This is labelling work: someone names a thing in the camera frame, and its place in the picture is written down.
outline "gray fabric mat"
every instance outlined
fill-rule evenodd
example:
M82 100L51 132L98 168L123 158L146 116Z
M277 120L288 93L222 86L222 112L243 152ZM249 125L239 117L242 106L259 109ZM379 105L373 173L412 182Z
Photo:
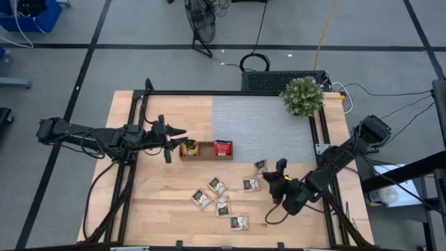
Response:
M232 140L235 162L315 162L307 118L280 97L213 96L213 139Z

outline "wooden tabletop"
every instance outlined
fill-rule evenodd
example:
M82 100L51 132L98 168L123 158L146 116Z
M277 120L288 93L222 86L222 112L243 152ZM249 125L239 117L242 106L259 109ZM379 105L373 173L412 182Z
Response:
M127 122L131 99L132 91L115 92L107 127L119 128ZM211 96L149 96L146 115L148 120L156 120L159 114L164 114L166 123L187 130L186 136L189 138L211 141L212 105ZM345 142L349 133L338 93L325 94L325 117L331 143L340 145ZM316 117L318 136L321 138L318 121ZM110 159L99 160L93 178L109 163ZM356 169L354 162L348 166ZM275 164L269 163L268 169L272 171L274 168ZM286 173L302 178L315 168L316 163L289 163ZM92 192L87 216L88 234L93 232L109 210L116 170L117 167L107 172ZM178 157L178 149L172 153L171 164L165 163L163 154L149 156L140 153L124 244L174 246L176 241L181 240L184 246L274 248L278 242L283 242L287 248L330 247L324 215L306 207L280 225L267 225L265 214L274 206L268 193L268 184L262 180L261 191L243 191L242 177L253 174L252 163L183 162ZM204 188L215 197L206 187L215 176L219 176L229 186L224 195L231 200L232 213L249 216L249 230L231 231L229 219L215 215L215 202L204 211L191 202L190 197L198 188ZM352 222L364 238L373 243L358 175L344 169L337 177L344 208L348 201ZM321 201L310 205L323 210ZM285 214L280 206L268 219L277 221ZM117 238L120 218L118 213L112 240ZM338 220L336 216L333 219L337 242L341 243ZM79 240L82 239L82 234L79 234Z

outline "small packaged item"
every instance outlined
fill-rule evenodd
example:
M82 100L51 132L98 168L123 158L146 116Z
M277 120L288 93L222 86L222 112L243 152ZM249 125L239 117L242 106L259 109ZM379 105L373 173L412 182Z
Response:
M214 142L215 156L230 156L232 142L216 140Z
M204 210L207 205L211 202L211 198L202 190L197 190L194 195L190 197L196 206L201 210Z
M231 214L231 207L229 206L229 197L227 196L220 197L217 198L215 201L217 204L217 206L215 207L217 211L217 216L226 216Z
M239 231L239 230L248 230L248 216L247 215L233 215L231 216L231 230Z
M228 189L228 185L220 180L220 178L215 177L213 178L209 184L208 187L219 197L222 195L222 193Z
M261 190L260 180L256 176L249 176L243 178L243 189L245 192L254 192Z
M193 139L188 139L181 143L181 151L183 156L198 156L199 144Z
M262 161L254 163L254 171L258 175L266 172L267 171L267 169L266 169L266 160L262 160Z

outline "potted plant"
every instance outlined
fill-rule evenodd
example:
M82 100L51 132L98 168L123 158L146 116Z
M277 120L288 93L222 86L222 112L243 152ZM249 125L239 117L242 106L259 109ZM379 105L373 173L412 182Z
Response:
M314 111L323 106L323 92L313 77L291 80L286 90L280 93L286 110L292 115L314 116Z

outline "floor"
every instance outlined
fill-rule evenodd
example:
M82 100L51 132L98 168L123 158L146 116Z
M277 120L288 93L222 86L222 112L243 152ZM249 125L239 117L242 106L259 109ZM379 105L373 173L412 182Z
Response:
M95 161L38 144L34 135L40 119L60 116L104 126L113 93L142 89L147 77L158 90L240 90L237 67L190 49L192 31L182 0L171 5L165 0L71 3L63 7L53 32L27 34L35 49L2 44L9 53L0 76L29 78L33 87L0 89L0 107L15 115L0 145L0 250L77 240ZM332 3L269 1L258 52L270 58L271 70L312 69ZM217 18L211 43L216 58L238 63L252 50L262 10L262 3L233 3L226 17ZM318 69L326 70L332 82L356 82L372 93L428 90L432 80L444 77L441 66L446 68L445 11L442 0L339 0ZM24 42L16 33L2 30L0 36ZM245 67L262 70L263 63L250 59ZM346 116L351 127L368 114L384 116L420 98L369 96L356 86L348 91L355 104ZM432 102L423 100L385 122L399 131ZM409 163L442 150L433 106L374 157ZM358 164L363 178L371 175ZM416 250L424 244L421 223L390 217L386 208L368 210L377 245ZM444 236L436 226L439 249L446 246Z

